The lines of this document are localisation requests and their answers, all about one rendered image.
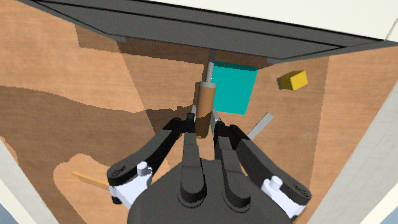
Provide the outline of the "steel hook with wooden handle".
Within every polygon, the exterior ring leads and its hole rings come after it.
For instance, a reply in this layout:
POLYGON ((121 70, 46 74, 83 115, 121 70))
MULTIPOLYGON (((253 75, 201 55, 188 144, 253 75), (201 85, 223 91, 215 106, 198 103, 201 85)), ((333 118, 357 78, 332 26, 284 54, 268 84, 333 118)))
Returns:
POLYGON ((216 50, 210 49, 206 80, 199 82, 199 91, 196 107, 195 130, 196 138, 204 139, 209 132, 213 102, 216 91, 216 83, 211 83, 215 62, 216 50))

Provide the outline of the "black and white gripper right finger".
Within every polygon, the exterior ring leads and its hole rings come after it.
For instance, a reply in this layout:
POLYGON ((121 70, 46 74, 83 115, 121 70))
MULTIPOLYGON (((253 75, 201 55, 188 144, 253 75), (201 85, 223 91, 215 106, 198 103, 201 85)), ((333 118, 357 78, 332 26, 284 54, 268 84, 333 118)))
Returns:
POLYGON ((291 221, 295 221, 312 198, 311 192, 279 168, 238 126, 225 126, 215 108, 212 108, 210 126, 214 135, 214 157, 222 162, 229 203, 244 208, 251 195, 241 164, 250 180, 278 203, 291 221))

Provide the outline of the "grey flat bar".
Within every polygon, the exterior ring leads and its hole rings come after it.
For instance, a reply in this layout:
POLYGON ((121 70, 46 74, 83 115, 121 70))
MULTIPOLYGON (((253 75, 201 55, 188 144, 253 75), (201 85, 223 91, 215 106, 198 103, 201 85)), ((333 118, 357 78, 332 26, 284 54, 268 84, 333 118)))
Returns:
POLYGON ((266 115, 255 125, 255 127, 247 134, 247 136, 253 140, 255 136, 274 118, 269 113, 266 115))

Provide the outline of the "small white cabinet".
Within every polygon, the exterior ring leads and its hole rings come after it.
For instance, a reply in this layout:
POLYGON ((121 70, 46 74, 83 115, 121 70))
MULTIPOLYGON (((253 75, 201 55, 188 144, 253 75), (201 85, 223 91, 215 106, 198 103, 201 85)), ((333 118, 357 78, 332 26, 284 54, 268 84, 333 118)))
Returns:
POLYGON ((214 49, 272 64, 398 46, 398 0, 16 1, 115 41, 214 49))

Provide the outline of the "teal square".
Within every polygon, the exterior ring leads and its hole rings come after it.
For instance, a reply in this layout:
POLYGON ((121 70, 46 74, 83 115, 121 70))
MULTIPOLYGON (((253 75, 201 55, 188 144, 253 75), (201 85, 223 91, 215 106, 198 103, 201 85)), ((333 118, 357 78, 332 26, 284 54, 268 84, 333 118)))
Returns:
POLYGON ((245 115, 259 67, 214 62, 211 83, 216 83, 213 108, 245 115))

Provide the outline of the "yellow cube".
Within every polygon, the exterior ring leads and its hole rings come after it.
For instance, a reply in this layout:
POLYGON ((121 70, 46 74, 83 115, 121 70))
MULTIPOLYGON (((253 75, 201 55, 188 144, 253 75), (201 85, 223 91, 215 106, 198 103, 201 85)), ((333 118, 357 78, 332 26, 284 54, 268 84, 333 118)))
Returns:
POLYGON ((283 89, 296 90, 306 84, 308 84, 306 72, 303 71, 292 71, 282 77, 280 77, 283 89))

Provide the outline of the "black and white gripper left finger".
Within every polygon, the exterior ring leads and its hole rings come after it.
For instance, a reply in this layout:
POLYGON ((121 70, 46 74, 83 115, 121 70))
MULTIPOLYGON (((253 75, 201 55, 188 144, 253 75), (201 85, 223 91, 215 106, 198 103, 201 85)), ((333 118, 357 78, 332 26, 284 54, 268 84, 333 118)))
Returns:
POLYGON ((167 123, 139 151, 112 165, 106 172, 114 204, 124 204, 128 210, 136 197, 152 183, 155 175, 174 143, 184 134, 181 197, 187 203, 197 202, 204 185, 196 140, 196 107, 187 113, 186 120, 175 117, 167 123))

